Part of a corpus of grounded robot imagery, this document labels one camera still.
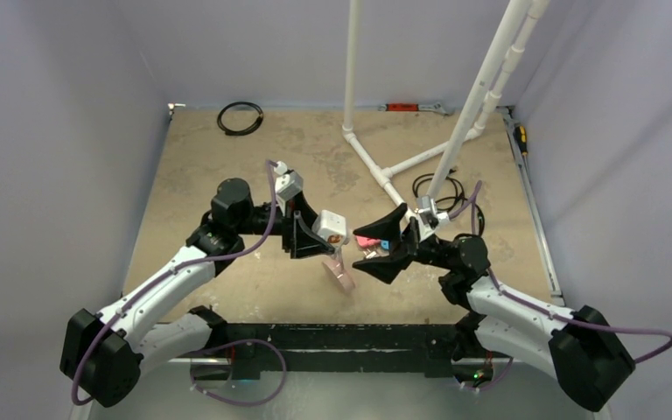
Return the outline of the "small pink brown plug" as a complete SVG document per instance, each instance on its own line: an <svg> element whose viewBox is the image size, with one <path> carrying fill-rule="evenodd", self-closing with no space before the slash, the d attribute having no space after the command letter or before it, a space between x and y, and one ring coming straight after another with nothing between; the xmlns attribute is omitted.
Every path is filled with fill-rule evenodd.
<svg viewBox="0 0 672 420"><path fill-rule="evenodd" d="M375 248L366 248L366 249L363 249L362 252L363 252L364 257L366 259L375 258L375 257L381 255L380 252Z"/></svg>

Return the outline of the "pink plug adapter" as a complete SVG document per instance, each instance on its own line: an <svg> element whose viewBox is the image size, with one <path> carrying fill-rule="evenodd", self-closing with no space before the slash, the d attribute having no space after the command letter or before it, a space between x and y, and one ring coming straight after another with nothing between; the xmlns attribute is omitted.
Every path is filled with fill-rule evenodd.
<svg viewBox="0 0 672 420"><path fill-rule="evenodd" d="M382 241L379 239L368 238L361 235L355 235L354 239L356 240L357 245L363 249L367 249L374 246L380 246L382 243Z"/></svg>

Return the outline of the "white cube power socket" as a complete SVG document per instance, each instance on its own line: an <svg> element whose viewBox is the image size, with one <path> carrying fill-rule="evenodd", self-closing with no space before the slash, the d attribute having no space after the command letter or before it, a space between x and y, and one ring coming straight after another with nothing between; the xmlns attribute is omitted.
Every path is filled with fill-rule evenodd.
<svg viewBox="0 0 672 420"><path fill-rule="evenodd" d="M349 242L350 230L347 226L347 219L329 210L319 212L311 229L317 236L336 249Z"/></svg>

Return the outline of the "pink round socket with cord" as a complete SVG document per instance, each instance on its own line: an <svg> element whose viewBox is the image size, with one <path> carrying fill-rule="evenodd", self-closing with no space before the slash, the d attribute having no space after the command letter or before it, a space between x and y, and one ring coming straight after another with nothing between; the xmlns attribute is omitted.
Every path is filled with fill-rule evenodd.
<svg viewBox="0 0 672 420"><path fill-rule="evenodd" d="M340 292L348 295L354 291L356 284L346 268L341 248L325 258L321 264L327 278Z"/></svg>

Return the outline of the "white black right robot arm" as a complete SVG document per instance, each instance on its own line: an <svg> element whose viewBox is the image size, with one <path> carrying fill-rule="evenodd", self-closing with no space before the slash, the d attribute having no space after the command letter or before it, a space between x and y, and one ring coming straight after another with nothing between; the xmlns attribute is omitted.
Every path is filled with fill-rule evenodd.
<svg viewBox="0 0 672 420"><path fill-rule="evenodd" d="M547 304L500 282L479 234L447 241L435 233L444 216L411 216L401 225L406 204L357 227L357 236L388 242L384 256L363 259L353 268L392 284L412 263L440 268L446 300L464 308L456 343L466 355L483 350L505 354L555 379L578 406L599 412L635 370L635 361L613 327L596 309Z"/></svg>

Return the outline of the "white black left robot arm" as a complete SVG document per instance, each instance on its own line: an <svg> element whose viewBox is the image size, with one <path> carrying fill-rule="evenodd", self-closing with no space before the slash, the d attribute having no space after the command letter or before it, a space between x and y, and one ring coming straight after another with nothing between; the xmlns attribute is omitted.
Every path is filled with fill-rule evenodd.
<svg viewBox="0 0 672 420"><path fill-rule="evenodd" d="M239 340L213 310L199 306L169 324L159 320L181 300L271 237L292 259L338 253L348 237L346 219L315 212L294 172L269 182L271 200L259 206L241 178L222 181L199 226L153 277L97 312L68 321L59 368L72 381L76 405L119 403L142 375L183 354L213 358Z"/></svg>

